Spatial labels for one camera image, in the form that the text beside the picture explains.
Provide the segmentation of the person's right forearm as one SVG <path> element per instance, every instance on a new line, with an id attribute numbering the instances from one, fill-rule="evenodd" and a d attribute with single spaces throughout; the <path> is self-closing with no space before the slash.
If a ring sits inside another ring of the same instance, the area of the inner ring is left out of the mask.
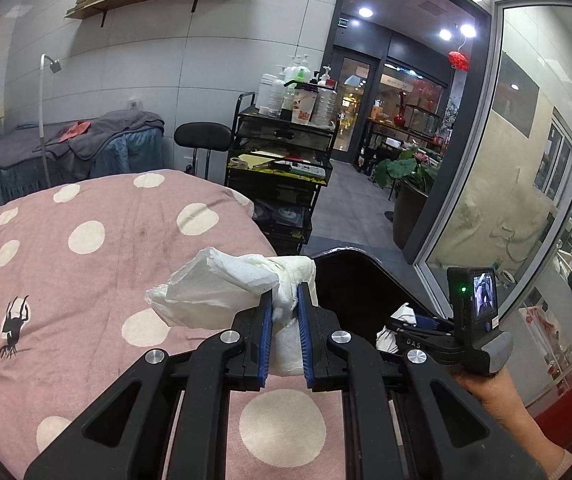
<path id="1" fill-rule="evenodd" d="M 572 466 L 572 454 L 548 439 L 522 404 L 499 404 L 495 419 L 542 466 L 548 479 L 561 479 Z"/>

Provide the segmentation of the person's right hand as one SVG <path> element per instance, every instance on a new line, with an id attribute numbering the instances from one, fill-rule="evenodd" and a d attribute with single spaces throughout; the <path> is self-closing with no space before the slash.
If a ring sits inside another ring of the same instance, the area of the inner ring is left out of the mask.
<path id="1" fill-rule="evenodd" d="M 475 396 L 482 406 L 509 431 L 521 431 L 528 427 L 528 414 L 514 382 L 504 367 L 493 377 L 481 377 L 467 373 L 454 375 L 464 390 Z"/>

